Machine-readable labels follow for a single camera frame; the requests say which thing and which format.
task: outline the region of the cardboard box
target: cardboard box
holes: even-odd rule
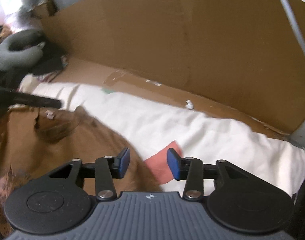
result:
[[[33,8],[33,10],[32,10],[32,15],[39,19],[49,17],[50,15],[49,15],[48,7],[47,7],[47,2],[35,6],[35,8]]]
[[[305,3],[289,2],[305,38]],[[228,106],[214,116],[240,120],[232,107],[282,135],[305,120],[305,57],[279,0],[82,0],[42,24],[79,60],[57,81],[100,85],[97,70],[113,67],[190,92],[186,100]],[[165,93],[173,104],[176,93]]]

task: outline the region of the white cloth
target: white cloth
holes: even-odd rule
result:
[[[64,109],[82,105],[90,115],[126,138],[143,160],[176,141],[184,157],[215,164],[225,159],[261,179],[296,193],[305,177],[305,152],[286,141],[254,133],[233,119],[165,105],[121,92],[107,93],[97,86],[41,83],[34,94],[61,99]],[[183,192],[185,181],[172,180],[165,191]],[[204,180],[205,195],[214,190]]]

